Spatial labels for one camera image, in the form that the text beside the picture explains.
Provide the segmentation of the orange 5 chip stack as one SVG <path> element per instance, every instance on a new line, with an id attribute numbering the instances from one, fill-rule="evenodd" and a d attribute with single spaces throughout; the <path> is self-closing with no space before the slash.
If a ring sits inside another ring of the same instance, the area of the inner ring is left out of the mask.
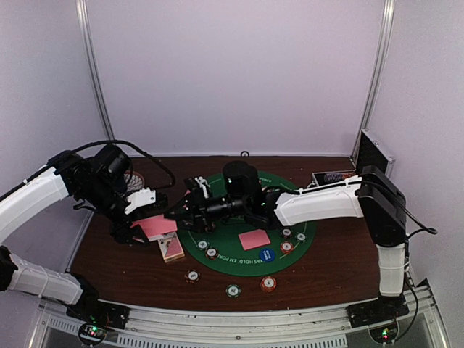
<path id="1" fill-rule="evenodd" d="M 272 276 L 265 276 L 260 281 L 260 288 L 264 292 L 272 292 L 277 287 L 277 280 Z"/>

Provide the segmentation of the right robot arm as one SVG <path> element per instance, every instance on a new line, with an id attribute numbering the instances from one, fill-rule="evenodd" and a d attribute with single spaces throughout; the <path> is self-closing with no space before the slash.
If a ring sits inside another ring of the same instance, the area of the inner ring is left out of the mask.
<path id="1" fill-rule="evenodd" d="M 225 195 L 213 196 L 203 178 L 187 178 L 187 195 L 164 216 L 182 229 L 213 231 L 217 220 L 242 216 L 257 228 L 273 230 L 332 218 L 364 218 L 378 250 L 379 297 L 376 319 L 386 320 L 402 301 L 406 260 L 406 198 L 376 166 L 342 181 L 290 190 L 263 187 L 256 167 L 236 160 L 223 167 Z"/>

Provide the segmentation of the dealt card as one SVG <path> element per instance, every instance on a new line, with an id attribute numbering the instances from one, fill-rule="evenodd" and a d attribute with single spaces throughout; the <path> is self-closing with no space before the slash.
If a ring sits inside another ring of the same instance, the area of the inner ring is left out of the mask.
<path id="1" fill-rule="evenodd" d="M 239 241 L 244 251 L 263 247 L 271 243 L 267 232 L 262 229 L 240 233 Z"/>

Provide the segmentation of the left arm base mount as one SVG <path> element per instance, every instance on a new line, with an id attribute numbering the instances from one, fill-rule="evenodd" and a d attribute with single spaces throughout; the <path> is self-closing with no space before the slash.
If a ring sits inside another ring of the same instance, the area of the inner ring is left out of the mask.
<path id="1" fill-rule="evenodd" d="M 105 328 L 124 329 L 130 314 L 129 307 L 100 301 L 93 310 L 84 310 L 76 304 L 65 307 L 67 316 Z"/>

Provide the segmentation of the green 20 chip stack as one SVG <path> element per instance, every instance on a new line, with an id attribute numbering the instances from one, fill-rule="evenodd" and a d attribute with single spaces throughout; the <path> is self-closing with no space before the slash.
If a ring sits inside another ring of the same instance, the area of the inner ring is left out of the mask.
<path id="1" fill-rule="evenodd" d="M 237 298 L 241 294 L 241 288 L 237 284 L 229 284 L 225 289 L 225 293 L 230 298 Z"/>

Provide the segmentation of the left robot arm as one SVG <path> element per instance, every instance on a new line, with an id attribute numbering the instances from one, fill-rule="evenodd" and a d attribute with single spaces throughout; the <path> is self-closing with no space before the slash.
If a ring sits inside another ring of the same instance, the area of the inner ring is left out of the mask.
<path id="1" fill-rule="evenodd" d="M 92 157 L 67 150 L 52 157 L 31 177 L 1 196 L 1 240 L 38 213 L 72 197 L 77 209 L 89 209 L 112 223 L 112 238 L 120 244 L 149 240 L 140 220 L 167 205 L 161 188 L 130 189 L 133 163 L 120 148 L 122 141 L 101 141 Z M 104 316 L 98 291 L 83 277 L 59 273 L 23 260 L 1 246 L 1 290 L 53 299 L 76 309 L 89 322 Z"/>

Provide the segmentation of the red-backed card deck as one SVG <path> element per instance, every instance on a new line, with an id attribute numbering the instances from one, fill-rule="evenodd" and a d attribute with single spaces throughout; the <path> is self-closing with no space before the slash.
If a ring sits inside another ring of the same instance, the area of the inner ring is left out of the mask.
<path id="1" fill-rule="evenodd" d="M 165 234 L 176 232 L 177 223 L 174 220 L 164 218 L 163 215 L 148 217 L 143 220 L 135 221 L 132 227 L 139 225 L 149 241 L 161 239 Z"/>

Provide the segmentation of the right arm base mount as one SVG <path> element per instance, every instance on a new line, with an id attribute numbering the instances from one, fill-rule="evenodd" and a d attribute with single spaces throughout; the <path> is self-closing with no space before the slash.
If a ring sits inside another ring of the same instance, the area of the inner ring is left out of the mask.
<path id="1" fill-rule="evenodd" d="M 347 307 L 347 314 L 350 325 L 353 328 L 370 326 L 384 321 L 396 319 L 399 316 L 407 315 L 409 307 L 404 300 L 376 299 L 359 304 L 351 304 Z"/>

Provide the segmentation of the black 100 chip stack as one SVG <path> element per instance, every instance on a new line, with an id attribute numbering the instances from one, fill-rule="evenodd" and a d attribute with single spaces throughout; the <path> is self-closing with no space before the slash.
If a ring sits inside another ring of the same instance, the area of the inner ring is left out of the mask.
<path id="1" fill-rule="evenodd" d="M 201 274 L 197 270 L 190 270 L 184 276 L 184 279 L 187 283 L 196 283 L 200 280 L 200 278 Z"/>

